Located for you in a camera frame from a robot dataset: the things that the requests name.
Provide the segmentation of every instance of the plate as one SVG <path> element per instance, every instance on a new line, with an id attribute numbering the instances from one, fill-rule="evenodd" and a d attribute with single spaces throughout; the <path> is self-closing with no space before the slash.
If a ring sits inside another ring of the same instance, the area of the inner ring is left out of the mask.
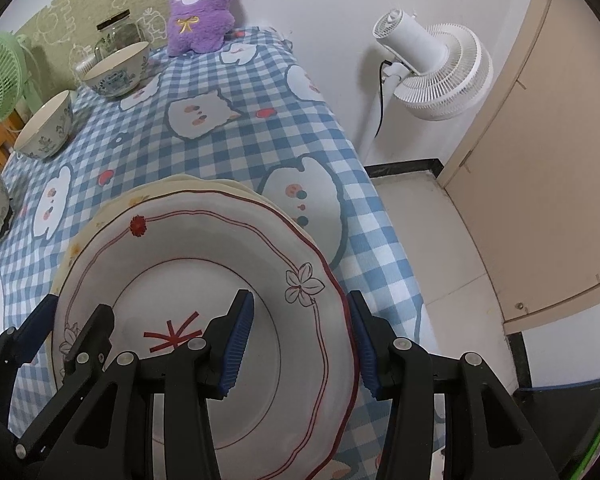
<path id="1" fill-rule="evenodd" d="M 241 186 L 171 179 L 136 193 L 107 203 L 59 267 L 56 383 L 99 303 L 116 314 L 110 362 L 126 350 L 140 358 L 173 351 L 248 288 L 255 316 L 237 384 L 208 404 L 221 475 L 310 478 L 335 452 L 357 391 L 349 311 L 327 261 L 291 219 Z"/>

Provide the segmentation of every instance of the black baseboard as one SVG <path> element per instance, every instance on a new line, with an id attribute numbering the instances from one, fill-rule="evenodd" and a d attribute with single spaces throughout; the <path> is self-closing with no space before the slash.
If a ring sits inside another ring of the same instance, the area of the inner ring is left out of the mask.
<path id="1" fill-rule="evenodd" d="M 518 386 L 520 388 L 531 388 L 531 370 L 529 369 L 529 358 L 526 355 L 525 340 L 522 332 L 507 335 L 509 348 L 513 355 L 513 364 L 516 367 Z"/>
<path id="2" fill-rule="evenodd" d="M 421 158 L 420 160 L 405 160 L 404 162 L 389 162 L 388 164 L 365 166 L 369 178 L 400 175 L 415 171 L 430 171 L 437 178 L 443 168 L 444 165 L 440 162 L 439 158 Z"/>

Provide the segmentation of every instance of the white wall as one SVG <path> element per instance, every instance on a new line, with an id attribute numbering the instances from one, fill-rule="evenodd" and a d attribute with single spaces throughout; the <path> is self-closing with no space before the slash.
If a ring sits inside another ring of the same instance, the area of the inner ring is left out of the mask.
<path id="1" fill-rule="evenodd" d="M 522 335 L 534 387 L 600 378 L 600 304 Z"/>
<path id="2" fill-rule="evenodd" d="M 378 90 L 384 52 L 372 27 L 392 7 L 415 11 L 424 25 L 456 22 L 472 28 L 490 51 L 499 73 L 518 34 L 530 0 L 237 0 L 238 23 L 272 25 L 294 42 L 300 63 L 324 93 L 349 138 L 356 143 Z M 17 30 L 51 0 L 14 0 L 0 30 Z M 449 158 L 473 119 L 467 114 L 426 123 L 393 103 L 368 163 Z"/>

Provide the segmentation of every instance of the beige door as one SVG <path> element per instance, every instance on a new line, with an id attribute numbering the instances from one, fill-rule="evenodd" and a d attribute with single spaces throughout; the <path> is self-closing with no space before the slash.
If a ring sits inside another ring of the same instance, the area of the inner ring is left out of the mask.
<path id="1" fill-rule="evenodd" d="M 600 22 L 583 0 L 552 0 L 518 82 L 446 190 L 505 320 L 600 284 Z"/>

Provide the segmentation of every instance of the stuffed animal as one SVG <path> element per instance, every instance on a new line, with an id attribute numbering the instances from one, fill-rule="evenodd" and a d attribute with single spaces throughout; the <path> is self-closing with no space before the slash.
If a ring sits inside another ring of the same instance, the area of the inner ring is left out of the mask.
<path id="1" fill-rule="evenodd" d="M 167 26 L 168 54 L 179 56 L 189 50 L 206 54 L 222 48 L 224 35 L 234 27 L 229 12 L 231 0 L 171 0 Z"/>

